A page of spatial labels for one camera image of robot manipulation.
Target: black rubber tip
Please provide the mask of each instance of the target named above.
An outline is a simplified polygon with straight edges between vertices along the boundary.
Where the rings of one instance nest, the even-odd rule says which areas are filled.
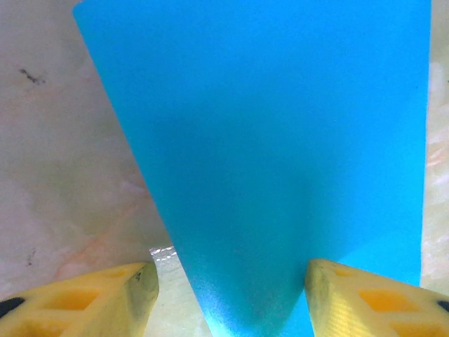
[[[446,300],[439,300],[438,301],[438,305],[440,307],[442,307],[444,310],[446,310],[447,312],[449,312],[449,302]]]
[[[8,300],[3,300],[0,302],[0,319],[6,315],[8,312],[16,309],[19,305],[25,302],[24,298],[14,297]]]

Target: yellow plastic part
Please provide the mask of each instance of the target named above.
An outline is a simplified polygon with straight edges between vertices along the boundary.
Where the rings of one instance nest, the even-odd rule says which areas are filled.
[[[153,263],[122,265],[41,286],[2,302],[4,315],[6,305],[25,300],[0,318],[0,336],[140,337],[158,293]]]
[[[305,290],[315,337],[449,337],[449,297],[328,260]]]

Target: blue plastic sheet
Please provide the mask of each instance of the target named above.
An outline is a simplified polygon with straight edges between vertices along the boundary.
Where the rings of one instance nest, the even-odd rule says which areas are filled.
[[[74,15],[214,336],[312,336],[310,258],[419,283],[429,1]]]

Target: marble surface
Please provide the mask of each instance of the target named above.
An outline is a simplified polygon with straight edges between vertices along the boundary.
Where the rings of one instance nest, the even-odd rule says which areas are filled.
[[[209,336],[72,18],[0,3],[0,297],[154,258],[146,336]],[[449,294],[449,3],[434,1],[422,285]]]

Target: blue sheet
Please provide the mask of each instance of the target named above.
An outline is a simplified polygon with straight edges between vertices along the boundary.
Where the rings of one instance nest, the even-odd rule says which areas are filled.
[[[74,16],[214,336],[312,336],[310,258],[419,283],[430,1]]]

